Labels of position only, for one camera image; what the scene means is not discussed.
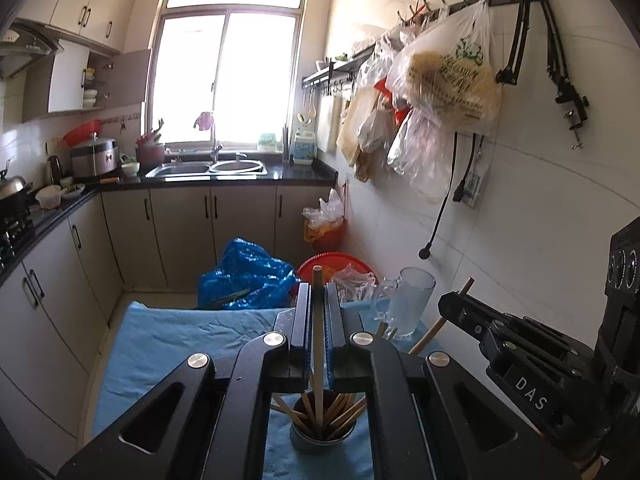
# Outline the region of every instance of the round metal bolt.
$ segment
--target round metal bolt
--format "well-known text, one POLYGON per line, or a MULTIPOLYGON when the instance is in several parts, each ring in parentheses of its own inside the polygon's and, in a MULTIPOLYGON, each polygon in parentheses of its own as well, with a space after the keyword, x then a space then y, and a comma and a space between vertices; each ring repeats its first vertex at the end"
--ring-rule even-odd
POLYGON ((351 339, 353 339, 353 342, 356 343, 356 345, 366 346, 372 343, 373 336, 367 332, 358 332, 353 334, 351 339))
POLYGON ((280 332, 269 332, 262 338, 265 345, 278 346, 284 343, 284 336, 280 332))
POLYGON ((429 355, 429 362, 439 368, 444 368, 449 364, 451 358, 444 352, 434 352, 429 355))
POLYGON ((209 362, 209 356, 206 354, 192 354, 187 359, 187 364, 191 368, 202 368, 209 362))

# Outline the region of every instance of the glass pitcher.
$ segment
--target glass pitcher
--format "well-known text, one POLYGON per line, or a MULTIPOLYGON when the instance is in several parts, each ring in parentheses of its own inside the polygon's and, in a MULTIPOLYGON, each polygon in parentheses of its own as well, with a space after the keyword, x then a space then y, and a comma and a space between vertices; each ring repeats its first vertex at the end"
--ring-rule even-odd
POLYGON ((394 339, 409 339, 418 326, 436 279, 419 267, 405 267, 395 280, 385 278, 376 286, 371 298, 373 319, 389 323, 389 330, 397 328, 394 339))

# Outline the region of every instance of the sink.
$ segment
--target sink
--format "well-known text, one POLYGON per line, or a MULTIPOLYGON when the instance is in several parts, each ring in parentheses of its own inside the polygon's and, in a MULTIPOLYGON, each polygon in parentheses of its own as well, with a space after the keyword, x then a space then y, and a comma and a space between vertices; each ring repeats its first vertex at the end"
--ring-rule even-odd
POLYGON ((212 174, 267 174, 260 160, 221 160, 209 168, 212 174))
POLYGON ((194 176, 209 174, 209 166, 206 162, 172 162, 162 164, 149 171, 148 178, 164 176, 194 176))

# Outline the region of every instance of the black countertop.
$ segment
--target black countertop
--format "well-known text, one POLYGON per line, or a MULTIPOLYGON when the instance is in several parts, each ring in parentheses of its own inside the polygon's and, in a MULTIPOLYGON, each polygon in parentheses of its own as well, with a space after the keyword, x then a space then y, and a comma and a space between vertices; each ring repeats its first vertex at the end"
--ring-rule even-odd
POLYGON ((34 229, 14 248, 14 256, 5 259, 0 267, 0 285, 9 274, 20 265, 22 259, 53 229, 64 221, 71 212, 83 203, 91 200, 101 191, 115 191, 119 189, 149 189, 158 187, 185 186, 328 186, 333 187, 337 180, 337 172, 319 160, 311 166, 288 166, 281 164, 266 164, 265 175, 219 175, 206 177, 165 177, 146 178, 142 176, 120 177, 119 183, 87 184, 82 195, 73 200, 62 199, 60 206, 46 210, 40 206, 31 206, 31 219, 34 229))

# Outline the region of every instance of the rice cooker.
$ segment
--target rice cooker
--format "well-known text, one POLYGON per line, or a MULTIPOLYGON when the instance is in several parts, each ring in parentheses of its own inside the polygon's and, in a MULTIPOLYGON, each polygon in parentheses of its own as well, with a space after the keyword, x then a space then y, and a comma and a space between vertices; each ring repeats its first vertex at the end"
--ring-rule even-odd
POLYGON ((101 176, 118 167, 118 145, 114 139, 98 137, 80 142, 71 148, 71 168, 74 178, 101 176))

